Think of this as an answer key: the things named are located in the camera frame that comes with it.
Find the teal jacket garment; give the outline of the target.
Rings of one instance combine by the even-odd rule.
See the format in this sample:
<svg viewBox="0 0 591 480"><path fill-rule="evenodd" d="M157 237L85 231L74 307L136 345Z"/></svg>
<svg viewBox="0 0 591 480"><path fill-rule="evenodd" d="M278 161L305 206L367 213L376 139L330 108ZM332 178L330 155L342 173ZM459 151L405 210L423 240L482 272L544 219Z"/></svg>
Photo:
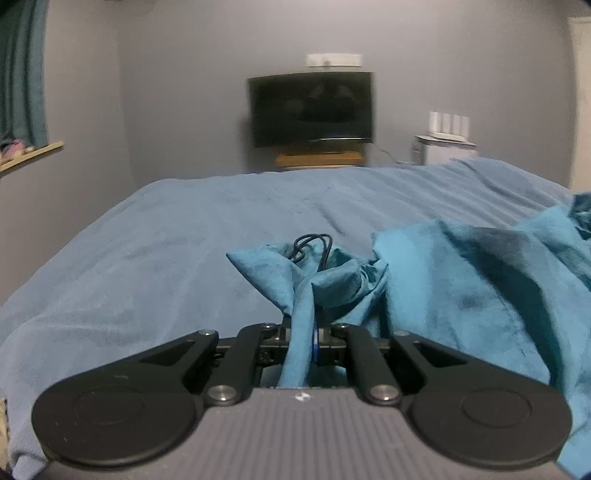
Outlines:
<svg viewBox="0 0 591 480"><path fill-rule="evenodd" d="M321 243L229 254L257 291L290 317L279 384L308 384L312 335L329 319L377 332L406 330L547 383L574 424L561 454L590 471L590 197L574 196L509 228L434 220L377 233L367 260Z"/></svg>

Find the blue bed blanket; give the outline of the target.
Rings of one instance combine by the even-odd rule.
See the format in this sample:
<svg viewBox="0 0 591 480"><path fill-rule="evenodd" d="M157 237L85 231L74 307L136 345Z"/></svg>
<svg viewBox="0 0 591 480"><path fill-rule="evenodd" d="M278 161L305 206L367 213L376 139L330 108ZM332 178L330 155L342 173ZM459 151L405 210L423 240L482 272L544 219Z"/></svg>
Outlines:
<svg viewBox="0 0 591 480"><path fill-rule="evenodd" d="M508 227L570 200L565 187L490 159L151 183L2 305L9 470L30 479L44 468L31 409L55 382L201 328L230 337L276 320L230 252L327 233L368 258L376 232L431 219Z"/></svg>

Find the wooden tv stand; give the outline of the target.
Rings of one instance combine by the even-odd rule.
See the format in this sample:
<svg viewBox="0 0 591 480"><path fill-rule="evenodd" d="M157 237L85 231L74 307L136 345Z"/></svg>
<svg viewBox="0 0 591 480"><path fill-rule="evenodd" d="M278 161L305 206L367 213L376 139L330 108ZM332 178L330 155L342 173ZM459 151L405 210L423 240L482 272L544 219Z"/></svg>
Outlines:
<svg viewBox="0 0 591 480"><path fill-rule="evenodd" d="M274 160L280 169L322 169L359 167L366 165L366 159L360 152L322 152L307 154L280 154Z"/></svg>

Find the black television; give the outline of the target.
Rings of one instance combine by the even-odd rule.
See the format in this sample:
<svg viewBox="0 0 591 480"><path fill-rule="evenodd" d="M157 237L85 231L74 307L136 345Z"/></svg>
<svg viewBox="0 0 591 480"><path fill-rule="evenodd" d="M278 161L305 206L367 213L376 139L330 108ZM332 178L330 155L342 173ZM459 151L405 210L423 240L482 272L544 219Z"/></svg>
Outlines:
<svg viewBox="0 0 591 480"><path fill-rule="evenodd" d="M250 130L259 148L374 141L374 75L318 71L247 81Z"/></svg>

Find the white cabinet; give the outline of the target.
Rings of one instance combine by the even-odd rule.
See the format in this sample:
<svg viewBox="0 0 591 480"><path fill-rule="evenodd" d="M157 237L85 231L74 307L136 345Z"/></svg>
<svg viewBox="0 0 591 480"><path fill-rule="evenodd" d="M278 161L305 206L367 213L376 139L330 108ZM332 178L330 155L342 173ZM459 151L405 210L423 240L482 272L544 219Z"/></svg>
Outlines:
<svg viewBox="0 0 591 480"><path fill-rule="evenodd" d="M445 164L452 160L470 160L478 156L476 145L417 135L412 149L412 162L417 165Z"/></svg>

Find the white box above television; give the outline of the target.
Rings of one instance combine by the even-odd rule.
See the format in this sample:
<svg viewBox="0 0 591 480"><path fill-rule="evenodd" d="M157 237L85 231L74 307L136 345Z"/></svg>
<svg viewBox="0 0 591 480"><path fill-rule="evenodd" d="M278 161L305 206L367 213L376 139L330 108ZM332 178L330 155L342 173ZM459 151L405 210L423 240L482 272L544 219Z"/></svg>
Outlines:
<svg viewBox="0 0 591 480"><path fill-rule="evenodd" d="M308 68L360 68L363 56L353 53L311 53L305 57Z"/></svg>

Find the wooden window sill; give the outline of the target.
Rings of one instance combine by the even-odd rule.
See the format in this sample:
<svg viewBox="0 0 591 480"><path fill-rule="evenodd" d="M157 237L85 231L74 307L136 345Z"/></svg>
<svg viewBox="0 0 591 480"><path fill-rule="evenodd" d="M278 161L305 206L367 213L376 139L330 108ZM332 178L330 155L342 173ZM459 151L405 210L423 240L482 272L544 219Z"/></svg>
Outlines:
<svg viewBox="0 0 591 480"><path fill-rule="evenodd" d="M25 164L27 162L31 162L37 158L40 158L40 157L52 154L54 152L60 151L63 148L64 148L64 142L58 141L58 142L50 143L50 144L48 144L44 147L41 147L39 149L33 149L33 150L30 150L27 152L20 152L18 154L15 154L9 160L2 160L0 172L1 172L1 174L5 174L6 172L17 168L22 164Z"/></svg>

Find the items on window sill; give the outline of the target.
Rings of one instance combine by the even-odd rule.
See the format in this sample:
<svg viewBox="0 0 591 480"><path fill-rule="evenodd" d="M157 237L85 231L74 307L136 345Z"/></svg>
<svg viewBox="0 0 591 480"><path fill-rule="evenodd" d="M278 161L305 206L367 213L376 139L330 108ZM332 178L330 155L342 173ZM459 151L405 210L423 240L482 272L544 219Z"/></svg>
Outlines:
<svg viewBox="0 0 591 480"><path fill-rule="evenodd" d="M7 163L24 154L31 153L32 146L27 145L23 140L6 138L0 144L1 163Z"/></svg>

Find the teal curtain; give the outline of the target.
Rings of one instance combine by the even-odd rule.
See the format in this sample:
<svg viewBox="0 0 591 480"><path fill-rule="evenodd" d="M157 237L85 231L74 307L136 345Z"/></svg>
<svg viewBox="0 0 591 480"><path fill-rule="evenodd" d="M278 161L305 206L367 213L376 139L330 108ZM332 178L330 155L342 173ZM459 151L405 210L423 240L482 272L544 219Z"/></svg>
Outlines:
<svg viewBox="0 0 591 480"><path fill-rule="evenodd" d="M1 3L1 138L48 143L44 104L47 1Z"/></svg>

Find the white door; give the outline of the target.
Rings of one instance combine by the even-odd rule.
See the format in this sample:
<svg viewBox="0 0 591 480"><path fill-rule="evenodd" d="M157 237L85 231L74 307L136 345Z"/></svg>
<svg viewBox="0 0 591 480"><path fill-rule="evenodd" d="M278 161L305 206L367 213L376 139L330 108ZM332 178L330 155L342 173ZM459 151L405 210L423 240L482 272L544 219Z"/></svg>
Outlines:
<svg viewBox="0 0 591 480"><path fill-rule="evenodd" d="M569 18L576 84L576 121L570 190L590 190L590 17Z"/></svg>

